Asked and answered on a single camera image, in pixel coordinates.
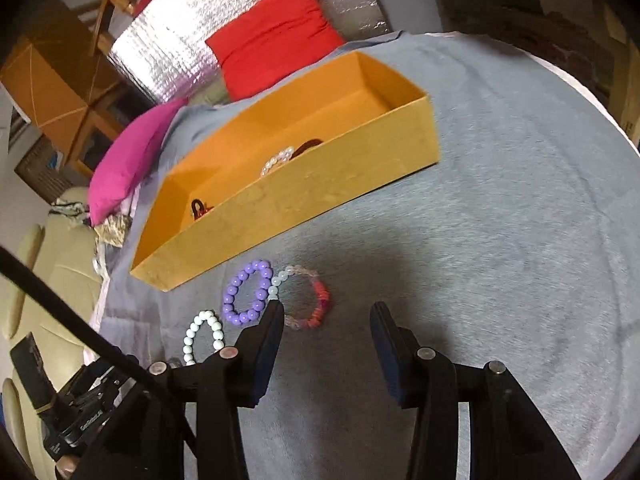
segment gray table cover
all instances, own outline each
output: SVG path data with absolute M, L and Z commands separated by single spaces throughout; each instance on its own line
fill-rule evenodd
M 383 383 L 368 326 L 377 300 L 454 362 L 504 361 L 582 477 L 604 478 L 640 434 L 638 153 L 574 88 L 504 44 L 393 34 L 332 56 L 355 48 L 430 94 L 441 162 L 162 293 L 128 273 L 162 178 L 262 94 L 184 108 L 140 192 L 101 333 L 142 364 L 178 364 L 191 319 L 220 312 L 222 287 L 241 266 L 257 257 L 302 264 L 321 273 L 335 307 L 320 330 L 285 330 L 267 395 L 241 410 L 251 478 L 403 478 L 414 413 Z M 313 302 L 301 278 L 281 291 L 285 306 Z M 232 344 L 238 329 L 225 333 Z M 211 343 L 196 338 L 197 359 Z

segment screw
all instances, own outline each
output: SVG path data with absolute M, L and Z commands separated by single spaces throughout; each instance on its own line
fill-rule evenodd
M 489 362 L 489 370 L 491 370 L 496 375 L 503 374 L 506 371 L 506 369 L 507 367 L 504 365 L 504 363 L 501 363 L 500 361 Z
M 428 346 L 418 348 L 418 351 L 416 353 L 420 359 L 424 359 L 425 361 L 430 361 L 431 359 L 436 357 L 436 351 L 433 348 L 429 348 Z
M 238 355 L 238 349 L 235 346 L 225 346 L 218 355 L 223 359 L 233 359 Z
M 166 363 L 162 361 L 157 361 L 149 367 L 149 373 L 151 373 L 151 375 L 161 375 L 164 374 L 165 371 Z

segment pearl bracelet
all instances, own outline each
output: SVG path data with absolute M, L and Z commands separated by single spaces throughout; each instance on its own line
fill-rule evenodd
M 265 176 L 267 173 L 269 173 L 270 169 L 276 166 L 279 162 L 283 164 L 287 162 L 291 158 L 291 155 L 293 155 L 293 152 L 295 151 L 296 149 L 293 146 L 289 146 L 288 148 L 286 148 L 285 150 L 282 150 L 277 155 L 272 156 L 262 168 L 262 171 L 260 172 L 260 176 Z
M 187 329 L 187 336 L 184 338 L 184 346 L 182 351 L 184 352 L 184 363 L 187 366 L 196 364 L 193 358 L 193 340 L 196 337 L 196 333 L 200 329 L 204 322 L 211 327 L 213 332 L 213 349 L 217 352 L 225 347 L 224 339 L 225 333 L 222 332 L 222 323 L 218 321 L 218 318 L 214 316 L 211 310 L 201 310 L 200 313 L 193 318 L 193 323 Z
M 277 300 L 279 286 L 283 282 L 286 282 L 289 276 L 295 275 L 309 277 L 314 291 L 316 292 L 316 296 L 318 297 L 318 306 L 313 310 L 309 319 L 297 319 L 290 314 L 285 314 L 284 324 L 293 330 L 300 330 L 302 328 L 318 328 L 322 323 L 324 316 L 326 316 L 329 310 L 331 310 L 332 303 L 329 291 L 326 290 L 324 283 L 318 279 L 318 273 L 315 270 L 308 270 L 299 265 L 286 266 L 284 270 L 281 270 L 277 276 L 274 276 L 271 279 L 271 286 L 267 290 L 269 293 L 267 302 L 270 300 Z

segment black clamp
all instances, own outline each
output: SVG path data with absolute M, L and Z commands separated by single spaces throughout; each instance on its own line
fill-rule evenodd
M 198 478 L 248 480 L 238 408 L 254 408 L 266 393 L 283 327 L 282 304 L 272 300 L 235 346 L 193 366 L 149 368 L 179 402 L 197 402 Z M 183 449 L 172 414 L 137 384 L 82 457 L 74 480 L 183 478 Z
M 417 408 L 407 480 L 454 480 L 458 403 L 469 403 L 470 480 L 579 480 L 558 438 L 506 366 L 454 364 L 396 326 L 385 303 L 370 312 L 371 335 L 391 396 Z

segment orange cardboard panel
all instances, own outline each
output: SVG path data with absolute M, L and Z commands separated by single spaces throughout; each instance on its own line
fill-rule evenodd
M 260 172 L 276 153 L 322 144 Z M 425 92 L 360 52 L 268 94 L 167 175 L 132 274 L 170 290 L 255 245 L 439 160 Z M 213 209 L 194 221 L 191 201 Z M 207 250 L 202 250 L 206 243 Z

